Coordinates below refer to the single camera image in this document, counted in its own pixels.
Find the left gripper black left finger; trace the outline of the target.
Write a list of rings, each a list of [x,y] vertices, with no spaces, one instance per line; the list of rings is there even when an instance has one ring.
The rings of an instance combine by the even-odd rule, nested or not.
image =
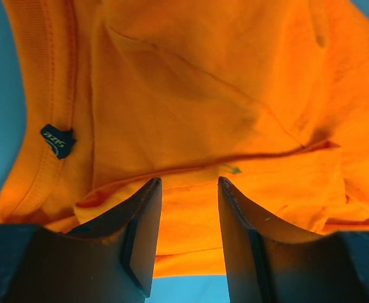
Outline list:
[[[0,302],[144,302],[151,292],[161,179],[64,234],[0,225]]]

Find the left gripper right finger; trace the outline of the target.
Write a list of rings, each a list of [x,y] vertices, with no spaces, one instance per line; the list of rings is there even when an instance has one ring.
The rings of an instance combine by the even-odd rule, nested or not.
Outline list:
[[[369,302],[369,232],[301,229],[225,177],[218,208],[231,302]]]

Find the orange t shirt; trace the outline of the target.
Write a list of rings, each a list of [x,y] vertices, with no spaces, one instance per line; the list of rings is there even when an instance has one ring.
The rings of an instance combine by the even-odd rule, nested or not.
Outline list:
[[[67,232],[163,181],[155,276],[225,272],[217,183],[369,230],[369,19],[351,1],[5,1],[27,124],[0,223]]]

